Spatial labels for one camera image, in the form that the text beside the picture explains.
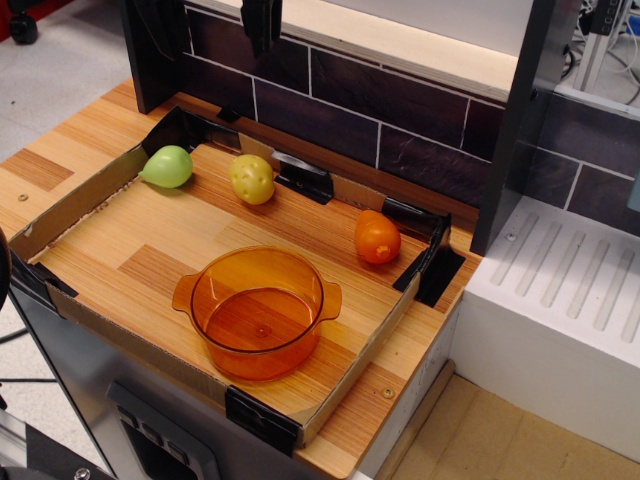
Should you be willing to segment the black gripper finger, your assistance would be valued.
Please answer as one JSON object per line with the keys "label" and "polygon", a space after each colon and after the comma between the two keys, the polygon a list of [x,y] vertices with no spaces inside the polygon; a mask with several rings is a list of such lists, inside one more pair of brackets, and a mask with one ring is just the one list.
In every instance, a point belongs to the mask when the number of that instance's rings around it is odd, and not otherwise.
{"label": "black gripper finger", "polygon": [[189,20],[178,0],[136,0],[134,6],[158,51],[175,61],[189,46]]}
{"label": "black gripper finger", "polygon": [[280,38],[281,0],[243,0],[241,20],[255,58],[271,51]]}

